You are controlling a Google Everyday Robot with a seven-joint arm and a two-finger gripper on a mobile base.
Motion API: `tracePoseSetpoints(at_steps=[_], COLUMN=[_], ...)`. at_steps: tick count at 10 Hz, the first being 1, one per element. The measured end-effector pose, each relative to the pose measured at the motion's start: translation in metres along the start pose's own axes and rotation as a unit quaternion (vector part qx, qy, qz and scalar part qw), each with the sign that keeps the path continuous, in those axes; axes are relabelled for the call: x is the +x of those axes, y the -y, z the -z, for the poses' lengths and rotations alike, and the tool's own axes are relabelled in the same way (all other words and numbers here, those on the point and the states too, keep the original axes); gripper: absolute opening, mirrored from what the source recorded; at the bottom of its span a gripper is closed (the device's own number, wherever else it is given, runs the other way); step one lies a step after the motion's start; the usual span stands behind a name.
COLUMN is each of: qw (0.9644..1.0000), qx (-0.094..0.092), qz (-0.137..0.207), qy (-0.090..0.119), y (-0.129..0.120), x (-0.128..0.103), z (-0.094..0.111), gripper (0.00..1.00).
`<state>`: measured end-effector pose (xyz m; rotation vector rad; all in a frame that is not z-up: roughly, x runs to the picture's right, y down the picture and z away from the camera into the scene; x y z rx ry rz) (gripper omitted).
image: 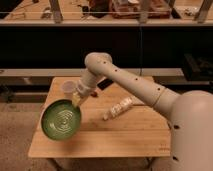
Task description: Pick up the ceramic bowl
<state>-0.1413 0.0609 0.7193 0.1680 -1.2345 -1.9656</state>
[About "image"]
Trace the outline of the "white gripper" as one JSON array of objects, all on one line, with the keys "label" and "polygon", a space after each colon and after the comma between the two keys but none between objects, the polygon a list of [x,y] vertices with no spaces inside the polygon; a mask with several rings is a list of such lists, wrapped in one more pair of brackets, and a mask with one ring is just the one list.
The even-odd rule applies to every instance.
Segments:
[{"label": "white gripper", "polygon": [[74,107],[79,107],[82,103],[82,98],[87,98],[96,88],[96,84],[84,83],[82,80],[79,80],[76,84],[77,92],[72,94],[72,105]]}]

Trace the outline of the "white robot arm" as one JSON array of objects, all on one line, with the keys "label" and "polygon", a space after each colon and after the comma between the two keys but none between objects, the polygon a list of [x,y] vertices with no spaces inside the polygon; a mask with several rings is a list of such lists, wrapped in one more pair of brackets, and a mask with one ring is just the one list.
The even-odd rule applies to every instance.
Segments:
[{"label": "white robot arm", "polygon": [[84,103],[106,77],[169,120],[171,171],[213,171],[213,94],[199,90],[179,94],[115,66],[107,53],[88,54],[85,66],[72,96],[75,106]]}]

